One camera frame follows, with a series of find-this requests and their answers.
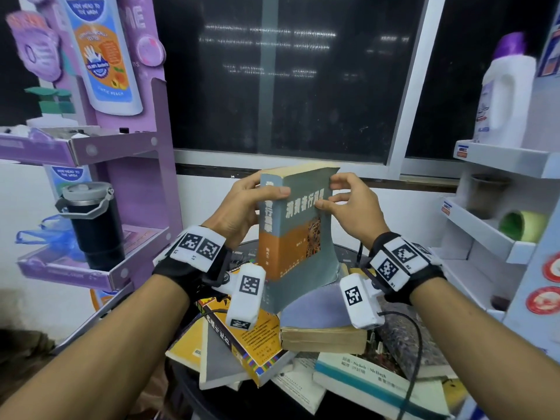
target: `person's left hand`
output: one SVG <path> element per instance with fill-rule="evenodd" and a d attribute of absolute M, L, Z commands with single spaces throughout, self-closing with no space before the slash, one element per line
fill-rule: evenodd
<path fill-rule="evenodd" d="M 260 174 L 256 172 L 236 182 L 222 204 L 202 224 L 226 238 L 226 246 L 235 249 L 247 235 L 251 226 L 258 224 L 256 214 L 258 202 L 285 199 L 290 195 L 289 187 L 260 186 Z"/>

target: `yellow-green cup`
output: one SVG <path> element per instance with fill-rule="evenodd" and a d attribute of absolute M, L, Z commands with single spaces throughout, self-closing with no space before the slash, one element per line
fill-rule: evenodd
<path fill-rule="evenodd" d="M 548 224 L 548 215 L 533 211 L 512 211 L 501 220 L 498 229 L 510 239 L 538 243 Z"/>

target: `purple display shelf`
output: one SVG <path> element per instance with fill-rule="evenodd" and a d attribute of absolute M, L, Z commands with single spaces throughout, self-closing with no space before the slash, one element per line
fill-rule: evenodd
<path fill-rule="evenodd" d="M 72 139 L 55 138 L 65 130 L 85 129 L 98 134 Z M 0 159 L 59 166 L 83 166 L 139 155 L 158 149 L 158 133 L 120 134 L 99 126 L 32 128 L 29 137 L 0 133 Z"/>
<path fill-rule="evenodd" d="M 126 254 L 125 260 L 109 272 L 53 264 L 60 254 L 48 249 L 48 246 L 20 257 L 18 266 L 27 278 L 110 292 L 122 289 L 138 272 L 151 270 L 151 260 L 163 250 L 170 238 L 169 228 L 161 230 Z"/>

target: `white detergent bottle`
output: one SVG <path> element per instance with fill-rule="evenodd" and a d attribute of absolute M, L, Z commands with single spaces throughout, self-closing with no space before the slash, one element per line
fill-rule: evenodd
<path fill-rule="evenodd" d="M 521 147 L 536 60 L 525 56 L 522 32 L 504 35 L 484 74 L 474 128 L 476 143 Z"/>
<path fill-rule="evenodd" d="M 57 0 L 66 15 L 88 98 L 109 115 L 142 112 L 116 0 Z"/>

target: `table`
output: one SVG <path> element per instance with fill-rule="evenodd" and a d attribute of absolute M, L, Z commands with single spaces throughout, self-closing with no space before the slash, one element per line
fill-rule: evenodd
<path fill-rule="evenodd" d="M 338 260 L 348 267 L 354 267 L 357 252 L 334 246 Z M 258 240 L 242 244 L 234 253 L 232 263 L 254 260 L 257 247 Z M 196 310 L 189 310 L 187 321 L 191 321 L 196 314 Z M 246 380 L 237 392 L 225 386 L 202 391 L 198 387 L 198 373 L 175 361 L 171 361 L 171 366 L 181 392 L 201 420 L 262 420 L 268 417 L 279 420 L 338 420 L 337 415 L 340 420 L 347 416 L 383 420 L 382 416 L 328 391 L 313 416 L 272 381 L 257 388 L 252 380 Z"/>

